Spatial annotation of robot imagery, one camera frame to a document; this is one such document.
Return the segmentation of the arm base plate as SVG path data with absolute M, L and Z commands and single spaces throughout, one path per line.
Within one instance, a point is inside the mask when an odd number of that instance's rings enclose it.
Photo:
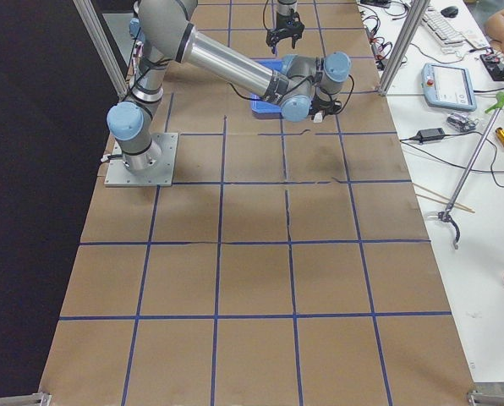
M 143 41 L 136 41 L 132 47 L 132 51 L 130 54 L 130 60 L 129 60 L 129 67 L 131 68 L 131 75 L 136 75 L 139 70 L 140 61 L 141 61 L 142 55 L 143 55 L 143 46 L 144 46 Z
M 118 142 L 108 162 L 104 184 L 107 187 L 171 187 L 178 149 L 178 133 L 153 133 L 150 149 L 132 156 L 124 154 Z

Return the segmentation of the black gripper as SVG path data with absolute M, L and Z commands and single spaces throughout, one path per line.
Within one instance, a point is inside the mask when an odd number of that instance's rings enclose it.
M 297 11 L 292 11 L 290 15 L 277 13 L 276 26 L 274 29 L 268 30 L 266 45 L 271 49 L 271 53 L 275 54 L 277 41 L 291 38 L 292 49 L 295 49 L 298 40 L 302 38 L 303 32 L 304 24 L 301 22 L 300 15 Z
M 337 115 L 343 110 L 343 103 L 337 99 L 338 93 L 316 91 L 310 106 L 310 114 Z

